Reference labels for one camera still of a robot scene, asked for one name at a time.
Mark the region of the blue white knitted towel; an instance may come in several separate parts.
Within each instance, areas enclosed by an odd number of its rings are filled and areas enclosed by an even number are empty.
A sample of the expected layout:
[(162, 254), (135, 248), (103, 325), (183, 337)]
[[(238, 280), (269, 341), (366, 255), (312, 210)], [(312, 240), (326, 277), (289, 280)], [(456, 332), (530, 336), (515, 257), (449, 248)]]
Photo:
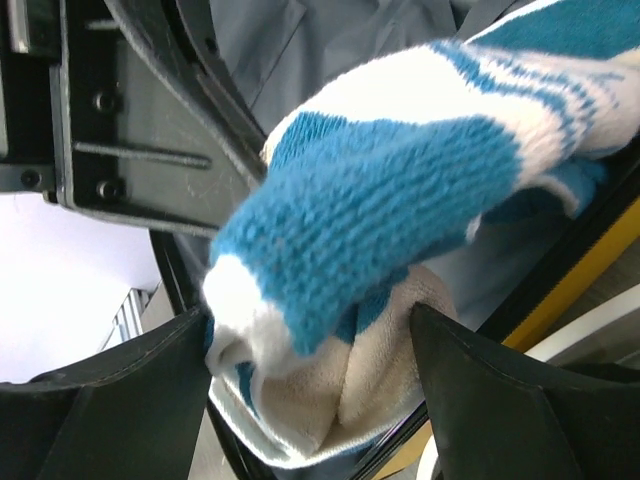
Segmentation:
[(202, 285), (210, 398), (254, 455), (308, 467), (418, 407), (409, 313), (455, 313), (426, 262), (579, 216), (638, 133), (638, 57), (637, 2), (536, 1), (357, 66), (272, 130)]

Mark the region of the yellow Pikachu suitcase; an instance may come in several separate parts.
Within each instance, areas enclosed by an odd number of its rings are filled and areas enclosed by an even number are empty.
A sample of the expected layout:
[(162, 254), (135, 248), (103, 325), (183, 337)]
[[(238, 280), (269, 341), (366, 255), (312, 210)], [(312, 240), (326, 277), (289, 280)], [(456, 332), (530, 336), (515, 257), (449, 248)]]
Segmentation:
[[(480, 1), (435, 40), (468, 40), (521, 8)], [(438, 430), (429, 412), (456, 403), (420, 383), (428, 373), (461, 379), (431, 324), (445, 313), (429, 304), (415, 303), (408, 316), (422, 402), (365, 448), (308, 467), (272, 467), (210, 398), (212, 314), (202, 285), (212, 243), (264, 183), (261, 152), (272, 130), (323, 88), (262, 128), (223, 53), (247, 46), (260, 78), (286, 51), (295, 54), (295, 71), (312, 70), (308, 13), (297, 1), (3, 2), (1, 189), (38, 192), (95, 220), (149, 231), (174, 318), (193, 309), (207, 318), (210, 385), (201, 424), (212, 421), (237, 478), (290, 470), (380, 479), (417, 459)], [(636, 240), (639, 130), (606, 164), (604, 187), (579, 216), (547, 212), (487, 226), (470, 245), (426, 262), (445, 284), (463, 333), (527, 350)]]

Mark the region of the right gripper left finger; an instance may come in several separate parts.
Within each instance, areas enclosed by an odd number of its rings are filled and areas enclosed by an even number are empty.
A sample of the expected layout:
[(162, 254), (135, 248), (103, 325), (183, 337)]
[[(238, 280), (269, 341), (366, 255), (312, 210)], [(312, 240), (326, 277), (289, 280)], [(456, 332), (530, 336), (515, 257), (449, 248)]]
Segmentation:
[(210, 385), (206, 324), (193, 309), (27, 383), (2, 383), (2, 478), (187, 478)]

